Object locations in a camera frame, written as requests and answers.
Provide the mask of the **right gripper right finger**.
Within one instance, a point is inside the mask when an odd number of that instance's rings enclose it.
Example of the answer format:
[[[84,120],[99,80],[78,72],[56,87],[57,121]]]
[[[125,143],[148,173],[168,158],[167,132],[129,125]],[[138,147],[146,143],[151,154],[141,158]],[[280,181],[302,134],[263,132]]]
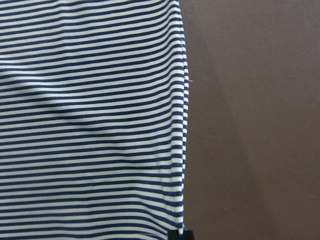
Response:
[[[194,232],[192,230],[184,230],[182,240],[195,240]]]

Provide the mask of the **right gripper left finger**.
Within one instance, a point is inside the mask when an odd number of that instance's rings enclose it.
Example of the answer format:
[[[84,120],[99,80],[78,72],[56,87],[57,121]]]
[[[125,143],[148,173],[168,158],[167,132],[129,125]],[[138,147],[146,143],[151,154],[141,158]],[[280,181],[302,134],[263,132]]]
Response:
[[[167,231],[167,240],[180,240],[180,233],[177,229]]]

